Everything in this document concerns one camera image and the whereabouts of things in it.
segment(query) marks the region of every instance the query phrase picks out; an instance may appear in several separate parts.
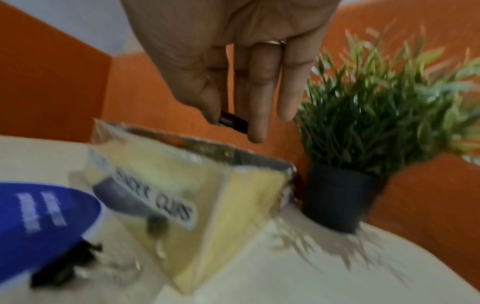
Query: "table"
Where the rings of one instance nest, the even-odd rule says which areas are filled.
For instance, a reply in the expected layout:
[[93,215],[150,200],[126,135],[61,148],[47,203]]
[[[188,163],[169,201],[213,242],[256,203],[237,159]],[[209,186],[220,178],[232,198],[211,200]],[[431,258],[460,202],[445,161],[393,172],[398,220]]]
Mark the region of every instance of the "table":
[[[89,191],[81,170],[87,146],[0,136],[0,182],[64,185]],[[242,252],[192,297],[179,295],[152,258],[108,211],[88,240],[114,256],[134,256],[143,271],[119,287],[76,282],[62,290],[31,291],[28,276],[0,289],[5,304],[35,303],[480,303],[480,292],[433,255],[391,233],[363,224],[341,235],[293,205],[272,219]]]

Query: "potted plant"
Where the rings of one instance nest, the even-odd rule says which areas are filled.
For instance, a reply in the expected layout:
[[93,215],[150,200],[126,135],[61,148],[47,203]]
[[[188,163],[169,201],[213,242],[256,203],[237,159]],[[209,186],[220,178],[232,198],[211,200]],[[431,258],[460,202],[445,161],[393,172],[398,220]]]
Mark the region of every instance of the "potted plant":
[[444,49],[424,52],[422,32],[388,58],[384,33],[372,41],[347,32],[349,50],[334,69],[322,52],[306,84],[295,122],[311,160],[302,210],[331,229],[353,233],[388,178],[439,153],[466,154],[480,145],[478,102],[465,92],[480,74],[480,58],[434,65]]

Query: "hand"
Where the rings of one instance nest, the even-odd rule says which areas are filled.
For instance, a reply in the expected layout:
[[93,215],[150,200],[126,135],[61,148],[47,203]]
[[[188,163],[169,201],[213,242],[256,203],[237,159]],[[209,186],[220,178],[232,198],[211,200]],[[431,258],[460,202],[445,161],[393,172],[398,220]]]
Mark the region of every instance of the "hand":
[[[234,44],[234,111],[248,138],[267,138],[277,113],[289,121],[340,0],[122,0],[140,44],[174,97],[210,123],[228,109],[226,45]],[[285,41],[284,46],[266,41]]]

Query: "orange partition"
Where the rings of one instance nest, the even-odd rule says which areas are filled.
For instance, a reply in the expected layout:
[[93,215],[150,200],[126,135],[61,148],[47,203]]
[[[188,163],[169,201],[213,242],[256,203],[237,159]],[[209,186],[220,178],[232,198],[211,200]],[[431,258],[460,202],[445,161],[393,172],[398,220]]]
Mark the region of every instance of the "orange partition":
[[[364,1],[337,12],[324,46],[336,58],[346,46],[346,29],[363,35],[367,27],[382,30],[396,20],[387,38],[389,51],[418,33],[423,24],[427,48],[446,46],[445,56],[458,59],[470,48],[472,56],[480,56],[478,12],[478,0]],[[173,99],[145,53],[114,58],[102,112],[107,120],[233,143],[283,158],[305,175],[308,160],[295,126],[273,116],[268,140],[262,145],[211,126],[197,110]],[[480,288],[479,202],[480,167],[446,155],[393,177],[368,221],[424,247]]]
[[87,141],[111,61],[0,1],[0,135]]

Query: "blue sign with white text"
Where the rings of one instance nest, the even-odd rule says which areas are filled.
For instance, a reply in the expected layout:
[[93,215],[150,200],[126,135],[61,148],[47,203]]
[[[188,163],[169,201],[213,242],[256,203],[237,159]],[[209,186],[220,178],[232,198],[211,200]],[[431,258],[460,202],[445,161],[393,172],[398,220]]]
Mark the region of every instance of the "blue sign with white text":
[[68,250],[101,209],[94,196],[79,190],[0,183],[0,284]]

